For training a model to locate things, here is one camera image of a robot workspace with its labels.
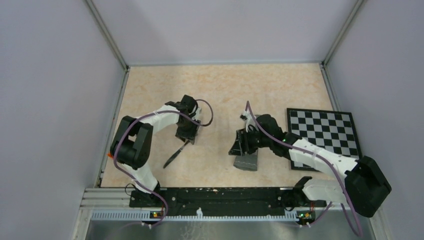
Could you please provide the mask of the grey cloth napkin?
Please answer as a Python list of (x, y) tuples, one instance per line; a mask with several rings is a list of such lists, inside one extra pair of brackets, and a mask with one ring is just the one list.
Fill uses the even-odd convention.
[[(247, 132), (257, 132), (258, 128), (255, 124), (255, 126), (244, 126), (241, 130), (246, 130)], [(239, 170), (256, 172), (258, 170), (258, 150), (253, 154), (235, 156), (233, 166)]]

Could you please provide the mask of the silver table knife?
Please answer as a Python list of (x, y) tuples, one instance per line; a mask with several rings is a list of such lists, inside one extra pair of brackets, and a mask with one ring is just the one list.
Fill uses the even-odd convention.
[(183, 151), (185, 146), (187, 146), (190, 143), (191, 142), (187, 140), (175, 153), (171, 155), (171, 157), (165, 162), (162, 168), (165, 169), (169, 164), (171, 164), (178, 157), (178, 155)]

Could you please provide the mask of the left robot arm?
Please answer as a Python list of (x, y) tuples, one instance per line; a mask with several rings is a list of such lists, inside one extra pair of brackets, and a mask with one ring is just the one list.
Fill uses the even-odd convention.
[(159, 191), (155, 190), (159, 182), (148, 165), (153, 135), (176, 125), (175, 136), (184, 143), (194, 144), (201, 126), (200, 113), (198, 102), (184, 95), (181, 101), (169, 101), (144, 116), (121, 119), (109, 153), (114, 166), (135, 182), (135, 188), (142, 192), (141, 200), (147, 206), (156, 206), (161, 198)]

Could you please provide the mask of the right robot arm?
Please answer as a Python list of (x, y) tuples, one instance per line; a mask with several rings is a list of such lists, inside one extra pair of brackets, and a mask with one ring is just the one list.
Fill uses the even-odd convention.
[(269, 114), (240, 115), (244, 127), (236, 131), (231, 156), (247, 156), (267, 148), (276, 156), (301, 163), (334, 177), (334, 180), (304, 177), (293, 200), (299, 206), (311, 201), (328, 201), (353, 206), (363, 217), (375, 215), (392, 191), (378, 163), (371, 157), (347, 157), (319, 147), (295, 133), (283, 131)]

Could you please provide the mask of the black white checkerboard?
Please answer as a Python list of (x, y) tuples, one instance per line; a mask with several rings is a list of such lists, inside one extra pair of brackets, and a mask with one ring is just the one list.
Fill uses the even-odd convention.
[(287, 108), (288, 131), (330, 152), (359, 159), (363, 156), (352, 113)]

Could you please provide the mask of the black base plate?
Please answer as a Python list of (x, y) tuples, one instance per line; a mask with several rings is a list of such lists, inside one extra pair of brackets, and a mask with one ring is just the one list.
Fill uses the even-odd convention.
[(168, 187), (157, 196), (139, 190), (130, 195), (131, 208), (168, 208), (168, 216), (193, 216), (201, 210), (206, 217), (283, 216), (295, 208), (326, 207), (324, 200), (310, 201), (292, 187)]

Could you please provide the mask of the aluminium frame rail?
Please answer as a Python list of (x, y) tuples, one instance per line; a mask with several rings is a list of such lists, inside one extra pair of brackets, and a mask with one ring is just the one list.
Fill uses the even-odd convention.
[(308, 200), (298, 188), (160, 188), (150, 195), (132, 187), (87, 189), (81, 201), (94, 220), (141, 221), (278, 221), (308, 225), (319, 210), (335, 210), (325, 200)]

